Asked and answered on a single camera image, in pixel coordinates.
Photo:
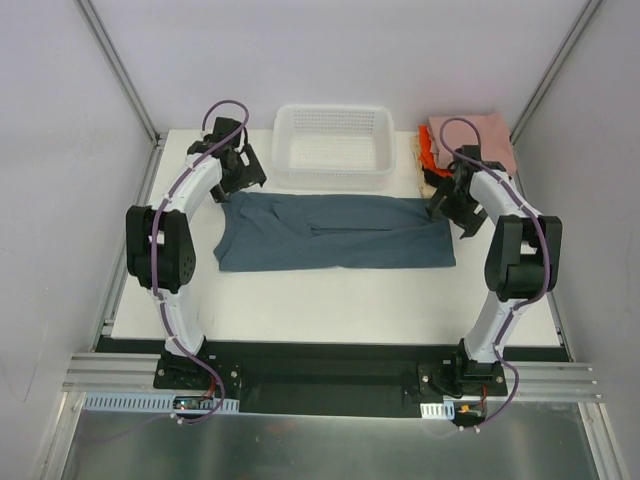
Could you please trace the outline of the right aluminium frame post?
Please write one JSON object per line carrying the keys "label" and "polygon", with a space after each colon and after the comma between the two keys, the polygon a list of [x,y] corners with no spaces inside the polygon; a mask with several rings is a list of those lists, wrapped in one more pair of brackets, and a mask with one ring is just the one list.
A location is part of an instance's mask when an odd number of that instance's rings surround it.
{"label": "right aluminium frame post", "polygon": [[558,49],[554,53],[541,78],[537,82],[532,94],[527,100],[522,112],[518,116],[511,129],[510,141],[515,145],[522,136],[531,118],[541,106],[554,82],[562,72],[576,46],[585,35],[587,29],[597,16],[604,0],[584,1],[575,19],[572,21],[567,33],[564,35]]}

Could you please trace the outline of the black folded t shirt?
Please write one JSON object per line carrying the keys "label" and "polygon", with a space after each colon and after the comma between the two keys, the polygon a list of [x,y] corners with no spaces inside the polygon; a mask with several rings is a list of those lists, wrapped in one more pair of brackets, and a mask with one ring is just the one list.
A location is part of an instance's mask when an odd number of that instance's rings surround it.
{"label": "black folded t shirt", "polygon": [[[470,181],[471,175],[476,172],[494,172],[497,174],[505,174],[507,177],[509,177],[509,173],[506,171],[504,166],[498,163],[482,164],[481,166],[468,163],[456,163],[448,170],[453,172],[453,176],[446,178],[451,178],[454,185],[468,183]],[[434,188],[436,188],[439,182],[444,179],[424,170],[422,170],[422,172],[424,181]]]}

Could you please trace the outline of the orange folded t shirt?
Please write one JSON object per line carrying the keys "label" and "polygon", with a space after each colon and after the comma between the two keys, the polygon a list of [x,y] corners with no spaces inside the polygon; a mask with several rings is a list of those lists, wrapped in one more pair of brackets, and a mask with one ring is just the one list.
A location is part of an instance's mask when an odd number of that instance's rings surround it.
{"label": "orange folded t shirt", "polygon": [[431,138],[429,129],[426,125],[418,127],[419,155],[418,160],[424,171],[433,173],[439,177],[452,177],[453,172],[448,169],[439,168],[436,165],[436,156],[432,151],[434,141]]}

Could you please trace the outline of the white plastic basket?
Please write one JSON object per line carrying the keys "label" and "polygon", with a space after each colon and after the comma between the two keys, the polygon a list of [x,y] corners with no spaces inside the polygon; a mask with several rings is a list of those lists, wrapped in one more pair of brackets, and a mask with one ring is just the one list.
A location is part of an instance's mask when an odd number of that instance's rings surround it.
{"label": "white plastic basket", "polygon": [[384,107],[287,104],[277,111],[271,171],[284,188],[376,191],[395,168],[394,122]]}

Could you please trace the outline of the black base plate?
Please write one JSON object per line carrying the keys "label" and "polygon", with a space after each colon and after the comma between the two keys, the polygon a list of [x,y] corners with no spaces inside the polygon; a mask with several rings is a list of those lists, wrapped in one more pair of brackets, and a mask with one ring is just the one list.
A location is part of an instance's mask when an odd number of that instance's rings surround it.
{"label": "black base plate", "polygon": [[102,338],[97,350],[156,354],[154,388],[214,392],[243,413],[414,418],[445,397],[508,394],[498,361],[466,360],[453,345],[206,341],[190,360],[160,340]]}

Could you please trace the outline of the blue-grey t shirt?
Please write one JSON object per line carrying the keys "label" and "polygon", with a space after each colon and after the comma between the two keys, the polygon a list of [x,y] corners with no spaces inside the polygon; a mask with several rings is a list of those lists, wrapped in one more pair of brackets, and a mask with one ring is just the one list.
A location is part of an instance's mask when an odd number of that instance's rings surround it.
{"label": "blue-grey t shirt", "polygon": [[224,272],[452,268],[446,220],[418,198],[236,193],[214,249]]}

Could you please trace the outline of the aluminium frame post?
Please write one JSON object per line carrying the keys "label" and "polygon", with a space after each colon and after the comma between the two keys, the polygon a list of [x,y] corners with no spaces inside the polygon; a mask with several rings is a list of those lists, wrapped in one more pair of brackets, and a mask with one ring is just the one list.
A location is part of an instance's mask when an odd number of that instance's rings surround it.
{"label": "aluminium frame post", "polygon": [[121,90],[121,93],[124,95],[126,102],[142,128],[146,138],[153,146],[158,145],[161,139],[161,134],[145,107],[94,2],[91,0],[74,0],[73,3],[86,23],[86,26],[96,42],[99,51],[106,61]]}
{"label": "aluminium frame post", "polygon": [[572,21],[567,33],[564,35],[558,49],[554,53],[541,78],[537,82],[532,94],[527,100],[522,112],[518,116],[511,129],[510,141],[515,145],[522,136],[531,118],[541,106],[554,82],[562,72],[576,46],[585,35],[587,29],[597,16],[604,0],[584,1],[575,19]]}

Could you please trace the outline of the pink folded t shirt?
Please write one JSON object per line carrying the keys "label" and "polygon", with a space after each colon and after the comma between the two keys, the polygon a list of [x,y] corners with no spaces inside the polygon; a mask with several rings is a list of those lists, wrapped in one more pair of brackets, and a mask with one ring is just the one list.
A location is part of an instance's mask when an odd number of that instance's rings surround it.
{"label": "pink folded t shirt", "polygon": [[[440,129],[449,116],[431,116],[428,118],[429,133],[435,164],[444,169],[453,161],[453,156],[444,149],[440,140]],[[510,142],[510,130],[504,118],[498,112],[486,115],[467,115],[464,119],[473,123],[480,135],[481,158],[483,161],[499,162],[510,176],[516,171],[516,162]],[[462,121],[453,121],[445,126],[446,143],[454,150],[462,145],[477,145],[477,137],[471,126]]]}

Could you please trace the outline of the left aluminium frame post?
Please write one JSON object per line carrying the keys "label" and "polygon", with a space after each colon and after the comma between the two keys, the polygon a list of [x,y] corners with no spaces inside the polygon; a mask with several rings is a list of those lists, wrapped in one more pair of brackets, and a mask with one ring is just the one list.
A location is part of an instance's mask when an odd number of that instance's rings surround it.
{"label": "left aluminium frame post", "polygon": [[121,90],[121,93],[124,95],[126,102],[142,128],[146,138],[153,146],[158,145],[161,139],[161,134],[145,107],[94,2],[91,0],[74,0],[73,3],[86,23],[86,26],[96,42],[99,51],[106,61]]}

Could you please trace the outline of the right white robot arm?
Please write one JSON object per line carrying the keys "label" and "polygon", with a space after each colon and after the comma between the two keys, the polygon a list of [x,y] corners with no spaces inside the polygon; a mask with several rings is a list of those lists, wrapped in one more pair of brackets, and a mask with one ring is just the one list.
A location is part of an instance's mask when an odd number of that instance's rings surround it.
{"label": "right white robot arm", "polygon": [[435,392],[460,398],[503,376],[503,351],[526,309],[557,282],[562,222],[541,214],[516,191],[504,167],[482,160],[477,145],[454,152],[451,176],[428,200],[430,219],[447,218],[474,236],[485,221],[494,233],[484,264],[488,294],[470,332],[452,358],[429,375]]}

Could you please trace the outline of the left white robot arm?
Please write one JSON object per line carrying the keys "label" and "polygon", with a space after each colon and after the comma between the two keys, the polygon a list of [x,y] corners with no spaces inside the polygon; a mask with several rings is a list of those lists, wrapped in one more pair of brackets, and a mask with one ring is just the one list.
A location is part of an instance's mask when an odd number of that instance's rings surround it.
{"label": "left white robot arm", "polygon": [[188,148],[165,193],[149,205],[130,207],[125,216],[127,270],[154,301],[166,358],[178,364],[176,375],[188,388],[207,384],[209,398],[221,381],[210,363],[198,356],[205,335],[191,295],[196,251],[190,222],[206,198],[225,203],[236,192],[265,182],[246,123],[218,117],[213,130],[202,131]]}

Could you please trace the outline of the cream folded t shirt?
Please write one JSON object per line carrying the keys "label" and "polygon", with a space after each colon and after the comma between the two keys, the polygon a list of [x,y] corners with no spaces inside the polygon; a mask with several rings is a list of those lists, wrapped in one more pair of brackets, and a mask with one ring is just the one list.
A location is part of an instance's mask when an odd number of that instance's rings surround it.
{"label": "cream folded t shirt", "polygon": [[423,176],[423,172],[422,172],[422,167],[419,163],[418,160],[418,155],[419,155],[419,142],[418,142],[418,134],[414,135],[411,140],[410,140],[410,148],[414,157],[414,165],[416,167],[416,176],[417,176],[417,184],[418,184],[418,189],[420,192],[420,195],[424,198],[424,199],[429,199],[434,193],[436,188],[434,188],[433,186],[428,185],[425,181],[424,181],[424,176]]}

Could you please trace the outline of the aluminium front rail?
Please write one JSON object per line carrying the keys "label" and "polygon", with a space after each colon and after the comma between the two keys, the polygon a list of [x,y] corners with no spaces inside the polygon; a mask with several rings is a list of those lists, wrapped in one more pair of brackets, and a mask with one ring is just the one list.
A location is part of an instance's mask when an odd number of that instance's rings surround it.
{"label": "aluminium front rail", "polygon": [[[64,392],[141,392],[155,390],[157,354],[76,353],[61,390]],[[575,362],[514,362],[519,373],[515,399],[520,402],[602,403],[594,368]]]}

